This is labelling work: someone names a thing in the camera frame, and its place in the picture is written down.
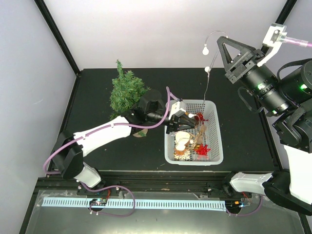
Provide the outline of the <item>white plastic mesh basket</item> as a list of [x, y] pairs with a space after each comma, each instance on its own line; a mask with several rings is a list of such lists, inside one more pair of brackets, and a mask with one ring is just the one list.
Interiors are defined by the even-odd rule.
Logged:
[[205, 133], [203, 134], [203, 144], [207, 144], [211, 151], [207, 156], [199, 156], [195, 149], [190, 147], [190, 143], [186, 147], [186, 151], [192, 154], [192, 161], [175, 161], [175, 135], [176, 133], [165, 134], [164, 136], [164, 156], [168, 163], [177, 164], [182, 166], [212, 166], [218, 165], [223, 161], [223, 148], [221, 132], [218, 120], [218, 114], [216, 105], [209, 100], [192, 100], [185, 99], [186, 111], [188, 113], [196, 114], [202, 113], [208, 122], [199, 123], [194, 129], [184, 130], [192, 136], [196, 136], [200, 130], [201, 125], [207, 127]]

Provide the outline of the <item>small green christmas tree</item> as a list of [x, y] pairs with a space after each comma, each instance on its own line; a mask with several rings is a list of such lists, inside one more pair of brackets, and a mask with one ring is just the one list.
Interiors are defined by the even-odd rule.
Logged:
[[113, 112], [110, 120], [129, 110], [139, 99], [150, 90], [141, 78], [131, 71], [124, 71], [122, 63], [117, 59], [118, 77], [112, 79], [113, 90], [110, 95], [110, 107]]

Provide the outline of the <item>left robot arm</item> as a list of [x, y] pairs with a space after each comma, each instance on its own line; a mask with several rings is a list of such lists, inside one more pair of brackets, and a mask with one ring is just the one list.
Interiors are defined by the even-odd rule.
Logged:
[[89, 153], [117, 139], [160, 125], [167, 127], [167, 133], [179, 132], [183, 125], [187, 129], [196, 127], [195, 115], [187, 114], [183, 101], [169, 88], [166, 91], [166, 103], [163, 103], [159, 91], [148, 90], [131, 108], [105, 124], [71, 135], [60, 133], [43, 169], [53, 161], [57, 170], [52, 174], [60, 174], [63, 179], [76, 179], [95, 195], [102, 193], [105, 183], [99, 172], [83, 161]]

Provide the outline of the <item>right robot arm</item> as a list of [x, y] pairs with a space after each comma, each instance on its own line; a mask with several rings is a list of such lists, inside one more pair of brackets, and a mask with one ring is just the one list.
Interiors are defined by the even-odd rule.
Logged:
[[[240, 81], [247, 90], [268, 111], [270, 117], [278, 119], [273, 123], [280, 143], [308, 154], [312, 152], [312, 60], [293, 61], [282, 66], [298, 68], [280, 78], [265, 65], [257, 62], [265, 58], [261, 50], [239, 46], [236, 58], [231, 58], [225, 44], [220, 54], [226, 78], [231, 83]], [[291, 187], [295, 183], [295, 170], [275, 171], [271, 174], [234, 173], [222, 183], [222, 192], [234, 196], [237, 192], [265, 195], [273, 203], [289, 210], [312, 214], [312, 199], [303, 198]]]

